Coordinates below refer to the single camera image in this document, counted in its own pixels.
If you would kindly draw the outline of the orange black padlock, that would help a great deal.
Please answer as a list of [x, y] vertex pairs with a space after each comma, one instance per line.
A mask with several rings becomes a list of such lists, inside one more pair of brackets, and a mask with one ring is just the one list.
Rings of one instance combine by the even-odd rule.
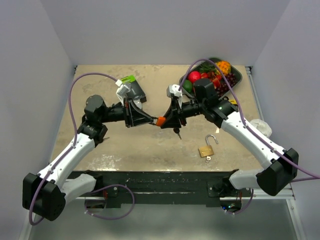
[[166, 118], [163, 116], [159, 116], [159, 117], [153, 117], [153, 125], [157, 126], [157, 127], [161, 127], [166, 121]]

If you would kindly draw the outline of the orange padlock key bunch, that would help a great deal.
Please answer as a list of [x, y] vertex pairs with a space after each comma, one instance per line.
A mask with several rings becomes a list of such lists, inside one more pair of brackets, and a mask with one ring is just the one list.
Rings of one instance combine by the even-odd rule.
[[173, 128], [174, 133], [179, 137], [180, 140], [182, 140], [180, 129], [178, 127]]

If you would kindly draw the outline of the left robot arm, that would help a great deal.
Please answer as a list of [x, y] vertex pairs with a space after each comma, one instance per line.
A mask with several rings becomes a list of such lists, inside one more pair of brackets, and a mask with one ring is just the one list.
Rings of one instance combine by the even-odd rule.
[[106, 106], [100, 95], [90, 96], [75, 136], [68, 146], [37, 174], [28, 173], [22, 181], [22, 206], [29, 211], [29, 222], [35, 226], [33, 214], [54, 221], [66, 204], [90, 193], [99, 196], [104, 190], [103, 176], [92, 170], [67, 182], [78, 163], [104, 141], [105, 123], [124, 121], [130, 127], [154, 124], [155, 117], [140, 109], [132, 99]]

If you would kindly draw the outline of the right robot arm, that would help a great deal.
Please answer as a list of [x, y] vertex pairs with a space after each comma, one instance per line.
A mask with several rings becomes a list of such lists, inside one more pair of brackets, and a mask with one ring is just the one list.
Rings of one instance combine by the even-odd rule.
[[179, 85], [169, 85], [166, 92], [170, 107], [159, 119], [162, 129], [173, 129], [176, 134], [185, 126], [187, 118], [203, 115], [205, 119], [239, 141], [261, 165], [260, 169], [233, 170], [213, 186], [219, 195], [235, 196], [241, 189], [261, 189], [276, 196], [297, 176], [299, 154], [272, 142], [241, 116], [240, 108], [228, 100], [219, 99], [214, 84], [207, 78], [197, 80], [193, 87], [195, 98], [183, 102]]

